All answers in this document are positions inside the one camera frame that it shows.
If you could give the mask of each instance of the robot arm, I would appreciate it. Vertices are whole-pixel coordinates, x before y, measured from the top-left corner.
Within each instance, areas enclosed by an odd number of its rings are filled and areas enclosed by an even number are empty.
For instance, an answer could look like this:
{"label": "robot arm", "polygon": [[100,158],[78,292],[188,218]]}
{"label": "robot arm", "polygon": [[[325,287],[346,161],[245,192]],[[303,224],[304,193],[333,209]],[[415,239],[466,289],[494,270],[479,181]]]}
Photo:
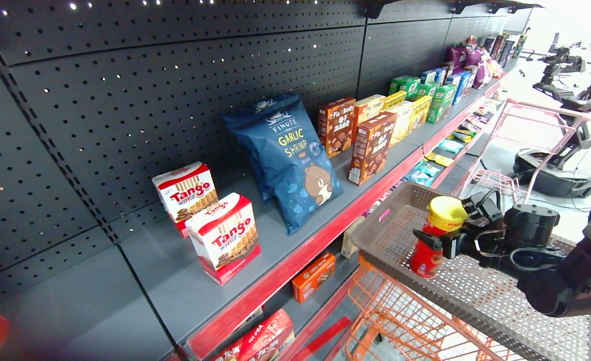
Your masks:
{"label": "robot arm", "polygon": [[470,219],[438,238],[414,230],[420,241],[442,246],[443,256],[465,254],[485,268],[518,279],[532,307],[550,317],[591,314],[591,222],[585,237],[565,254],[550,239],[559,214],[536,205],[515,205],[504,216],[490,194],[463,200]]}

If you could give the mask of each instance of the shelf bracket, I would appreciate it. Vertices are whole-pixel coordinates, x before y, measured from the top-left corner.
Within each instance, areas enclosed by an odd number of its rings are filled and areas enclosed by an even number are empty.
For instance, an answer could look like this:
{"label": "shelf bracket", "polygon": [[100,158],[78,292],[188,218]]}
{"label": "shelf bracket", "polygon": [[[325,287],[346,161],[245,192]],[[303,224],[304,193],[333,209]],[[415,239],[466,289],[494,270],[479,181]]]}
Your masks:
{"label": "shelf bracket", "polygon": [[385,5],[399,2],[400,0],[366,0],[367,18],[377,19]]}
{"label": "shelf bracket", "polygon": [[466,7],[474,5],[484,4],[487,1],[463,1],[463,2],[452,2],[452,14],[460,15],[463,13]]}
{"label": "shelf bracket", "polygon": [[542,8],[542,6],[539,4],[526,4],[512,1],[491,2],[490,4],[488,4],[488,7],[490,8],[490,14],[496,14],[498,10],[504,8],[507,8],[507,12],[509,12],[510,14],[515,14],[516,11],[521,9]]}

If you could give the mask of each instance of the gray shelf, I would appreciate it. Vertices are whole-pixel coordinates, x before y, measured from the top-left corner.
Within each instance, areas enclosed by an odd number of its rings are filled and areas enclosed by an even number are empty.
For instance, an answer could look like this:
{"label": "gray shelf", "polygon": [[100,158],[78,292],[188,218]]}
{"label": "gray shelf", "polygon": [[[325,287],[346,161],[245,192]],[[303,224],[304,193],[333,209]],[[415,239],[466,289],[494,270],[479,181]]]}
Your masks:
{"label": "gray shelf", "polygon": [[157,359],[171,347],[117,247],[0,303],[0,359]]}
{"label": "gray shelf", "polygon": [[309,299],[303,303],[297,302],[293,297],[291,283],[288,283],[266,303],[265,307],[268,312],[283,308],[289,314],[296,336],[358,268],[358,253],[348,260],[341,256],[341,246],[342,241],[336,241],[326,250],[336,256],[335,273]]}
{"label": "gray shelf", "polygon": [[404,141],[392,147],[385,168],[359,187],[347,179],[350,151],[333,158],[332,165],[344,189],[343,194],[321,207],[294,235],[286,235],[277,204],[263,204],[260,201],[252,176],[246,175],[229,187],[218,188],[216,185],[220,197],[238,192],[252,201],[262,248],[261,254],[224,286],[217,285],[206,276],[190,241],[181,238],[165,215],[160,213],[157,221],[145,225],[130,223],[134,231],[123,239],[121,246],[173,338],[178,343],[184,343],[188,336],[217,315],[261,276],[270,272],[322,226],[332,222],[339,212],[430,139],[448,119],[458,115],[482,96],[483,92],[484,89],[472,89],[458,105],[452,107],[443,121],[421,126]]}

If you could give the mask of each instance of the brown plastic basket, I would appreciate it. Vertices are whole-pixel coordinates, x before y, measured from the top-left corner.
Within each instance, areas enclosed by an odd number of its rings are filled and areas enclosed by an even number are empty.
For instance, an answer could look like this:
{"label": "brown plastic basket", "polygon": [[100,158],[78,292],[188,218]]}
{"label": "brown plastic basket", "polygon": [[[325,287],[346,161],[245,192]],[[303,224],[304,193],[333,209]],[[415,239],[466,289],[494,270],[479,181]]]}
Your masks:
{"label": "brown plastic basket", "polygon": [[[427,206],[436,192],[414,183],[400,185],[351,235],[365,260],[463,322],[526,359],[591,359],[591,315],[551,318],[532,309],[516,280],[482,269],[467,256],[446,260],[434,279],[408,268]],[[570,242],[553,236],[570,252]]]}

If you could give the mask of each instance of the red cup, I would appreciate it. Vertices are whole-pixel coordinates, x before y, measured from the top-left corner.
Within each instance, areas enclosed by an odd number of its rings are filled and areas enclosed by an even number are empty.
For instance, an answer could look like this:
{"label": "red cup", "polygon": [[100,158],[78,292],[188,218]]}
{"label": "red cup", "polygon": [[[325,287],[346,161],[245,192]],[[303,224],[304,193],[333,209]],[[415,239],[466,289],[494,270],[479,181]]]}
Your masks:
{"label": "red cup", "polygon": [[[440,237],[447,232],[454,231],[463,225],[467,213],[461,201],[452,197],[436,197],[431,200],[429,214],[424,220],[422,231]],[[434,278],[437,268],[445,259],[442,248],[434,250],[425,242],[418,240],[414,254],[409,260],[409,268],[423,278]]]}

